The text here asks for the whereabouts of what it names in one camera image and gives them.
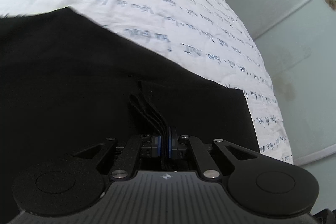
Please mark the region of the black pants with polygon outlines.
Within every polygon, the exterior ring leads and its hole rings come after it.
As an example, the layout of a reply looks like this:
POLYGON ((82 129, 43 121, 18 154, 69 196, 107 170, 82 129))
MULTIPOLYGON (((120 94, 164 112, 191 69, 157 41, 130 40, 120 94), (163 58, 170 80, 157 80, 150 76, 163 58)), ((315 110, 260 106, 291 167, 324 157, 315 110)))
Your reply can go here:
POLYGON ((259 148, 241 89, 198 76, 69 8, 1 19, 1 223, 17 174, 108 137, 222 138, 259 148))

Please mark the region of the white bedsheet with blue script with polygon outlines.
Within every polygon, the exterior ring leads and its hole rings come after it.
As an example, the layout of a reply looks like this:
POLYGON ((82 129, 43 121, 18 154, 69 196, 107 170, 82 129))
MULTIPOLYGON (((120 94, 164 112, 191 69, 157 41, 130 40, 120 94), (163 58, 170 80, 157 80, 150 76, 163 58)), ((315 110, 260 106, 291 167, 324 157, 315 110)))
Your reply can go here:
POLYGON ((293 155, 264 60, 225 0, 1 0, 1 15, 72 7, 206 79, 243 91, 262 154, 293 155))

